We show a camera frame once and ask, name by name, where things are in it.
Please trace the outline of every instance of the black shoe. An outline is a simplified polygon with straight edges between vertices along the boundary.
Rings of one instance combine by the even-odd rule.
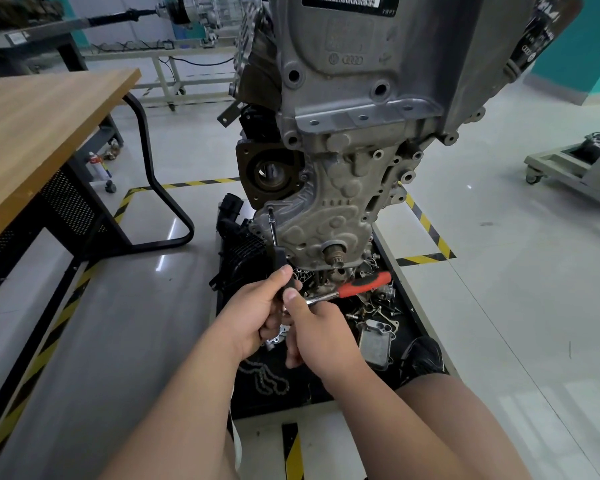
[[[427,374],[448,374],[438,343],[423,335],[409,344],[400,358],[400,386]]]

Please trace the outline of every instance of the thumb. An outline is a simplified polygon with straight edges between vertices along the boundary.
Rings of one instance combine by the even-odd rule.
[[[259,291],[266,299],[273,299],[276,293],[284,285],[288,283],[293,274],[293,269],[288,264],[275,270],[264,282],[259,286]]]
[[[298,323],[297,318],[300,316],[312,315],[306,301],[295,288],[287,288],[282,293],[282,300],[285,302],[285,307],[289,315],[294,319],[294,323]]]

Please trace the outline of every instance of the bolt hole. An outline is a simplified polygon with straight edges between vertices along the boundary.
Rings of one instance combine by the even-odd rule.
[[[384,96],[386,94],[386,86],[384,84],[378,84],[374,93],[376,96]]]

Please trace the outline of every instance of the embossed logo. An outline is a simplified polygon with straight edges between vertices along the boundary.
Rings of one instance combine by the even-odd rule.
[[[364,62],[362,55],[345,55],[342,58],[342,63],[350,66],[359,66]]]

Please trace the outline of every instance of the wooden tabletop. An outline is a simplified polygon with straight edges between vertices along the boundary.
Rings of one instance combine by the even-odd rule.
[[[0,233],[138,79],[138,69],[0,78]]]

